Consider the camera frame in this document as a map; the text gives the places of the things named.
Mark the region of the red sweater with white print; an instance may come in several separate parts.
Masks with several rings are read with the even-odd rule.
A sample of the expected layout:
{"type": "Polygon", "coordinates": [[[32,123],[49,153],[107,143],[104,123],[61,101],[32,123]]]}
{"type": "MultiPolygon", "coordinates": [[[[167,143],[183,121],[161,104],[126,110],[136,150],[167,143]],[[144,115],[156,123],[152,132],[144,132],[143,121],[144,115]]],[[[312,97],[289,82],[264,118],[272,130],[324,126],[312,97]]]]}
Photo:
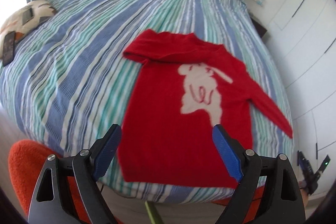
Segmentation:
{"type": "Polygon", "coordinates": [[[213,142],[221,125],[252,148],[254,105],[287,136],[287,118],[223,45],[194,34],[142,32],[123,56],[141,64],[122,124],[118,161],[127,182],[234,188],[213,142]]]}

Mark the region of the orange fleece garment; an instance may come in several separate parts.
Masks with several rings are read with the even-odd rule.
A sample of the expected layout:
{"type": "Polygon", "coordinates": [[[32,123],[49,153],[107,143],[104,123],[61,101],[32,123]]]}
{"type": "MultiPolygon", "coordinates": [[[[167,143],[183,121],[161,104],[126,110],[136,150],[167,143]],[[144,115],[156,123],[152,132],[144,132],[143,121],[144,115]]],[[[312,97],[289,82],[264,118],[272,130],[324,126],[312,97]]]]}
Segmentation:
{"type": "MultiPolygon", "coordinates": [[[[21,140],[10,149],[10,179],[18,200],[28,216],[35,185],[49,155],[59,157],[54,151],[32,140],[21,140]]],[[[75,179],[69,177],[68,182],[81,223],[90,223],[76,188],[75,179]]]]}

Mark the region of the green stick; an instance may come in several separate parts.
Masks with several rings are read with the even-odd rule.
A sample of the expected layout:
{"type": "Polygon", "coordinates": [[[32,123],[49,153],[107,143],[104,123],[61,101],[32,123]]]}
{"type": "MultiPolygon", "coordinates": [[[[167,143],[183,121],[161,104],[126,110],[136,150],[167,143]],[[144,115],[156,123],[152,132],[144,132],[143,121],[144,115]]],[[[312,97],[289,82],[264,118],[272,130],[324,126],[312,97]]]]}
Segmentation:
{"type": "Polygon", "coordinates": [[[153,202],[146,201],[145,207],[151,224],[164,224],[153,202]]]}

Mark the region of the striped blue green bed sheet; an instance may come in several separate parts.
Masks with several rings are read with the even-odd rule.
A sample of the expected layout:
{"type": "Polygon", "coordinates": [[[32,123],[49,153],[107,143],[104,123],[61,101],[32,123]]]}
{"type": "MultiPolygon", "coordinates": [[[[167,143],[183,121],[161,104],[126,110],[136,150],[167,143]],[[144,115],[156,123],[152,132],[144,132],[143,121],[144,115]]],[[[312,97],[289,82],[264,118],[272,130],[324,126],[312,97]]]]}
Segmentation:
{"type": "MultiPolygon", "coordinates": [[[[223,45],[291,125],[276,66],[243,0],[47,0],[58,11],[23,38],[1,67],[1,104],[17,126],[61,155],[91,146],[114,123],[122,126],[141,64],[123,56],[146,30],[194,34],[223,45]]],[[[291,155],[287,136],[251,105],[252,150],[291,155]]],[[[221,200],[234,188],[190,187],[124,180],[113,159],[104,184],[116,193],[160,203],[221,200]]]]}

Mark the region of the white wardrobe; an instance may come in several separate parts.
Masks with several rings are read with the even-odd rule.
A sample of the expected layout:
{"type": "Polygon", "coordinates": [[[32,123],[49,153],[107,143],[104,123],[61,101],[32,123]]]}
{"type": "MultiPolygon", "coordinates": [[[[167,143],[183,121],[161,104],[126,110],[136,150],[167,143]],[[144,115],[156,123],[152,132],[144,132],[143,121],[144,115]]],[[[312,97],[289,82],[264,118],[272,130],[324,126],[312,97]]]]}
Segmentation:
{"type": "Polygon", "coordinates": [[[266,28],[294,123],[295,150],[314,169],[330,158],[315,198],[335,180],[335,0],[246,0],[266,28]]]}

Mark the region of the dark bedside table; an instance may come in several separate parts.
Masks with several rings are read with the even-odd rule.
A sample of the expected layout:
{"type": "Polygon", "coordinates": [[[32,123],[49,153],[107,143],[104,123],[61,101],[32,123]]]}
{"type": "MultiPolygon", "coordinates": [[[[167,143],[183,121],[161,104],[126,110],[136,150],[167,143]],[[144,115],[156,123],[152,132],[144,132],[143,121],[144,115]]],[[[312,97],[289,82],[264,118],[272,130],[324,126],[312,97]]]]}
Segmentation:
{"type": "Polygon", "coordinates": [[[253,13],[249,12],[249,17],[258,33],[262,41],[265,43],[266,40],[266,34],[267,34],[267,29],[264,27],[264,25],[261,23],[261,21],[254,16],[253,13]]]}

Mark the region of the patterned cushion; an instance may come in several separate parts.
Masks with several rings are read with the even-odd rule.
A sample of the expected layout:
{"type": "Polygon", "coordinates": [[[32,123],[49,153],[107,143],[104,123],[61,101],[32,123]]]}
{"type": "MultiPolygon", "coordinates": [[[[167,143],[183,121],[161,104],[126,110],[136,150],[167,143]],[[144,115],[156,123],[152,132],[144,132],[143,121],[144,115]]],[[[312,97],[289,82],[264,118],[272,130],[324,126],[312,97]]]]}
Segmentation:
{"type": "Polygon", "coordinates": [[[34,0],[11,15],[1,27],[1,43],[9,32],[19,42],[31,31],[55,16],[58,11],[47,0],[34,0]]]}

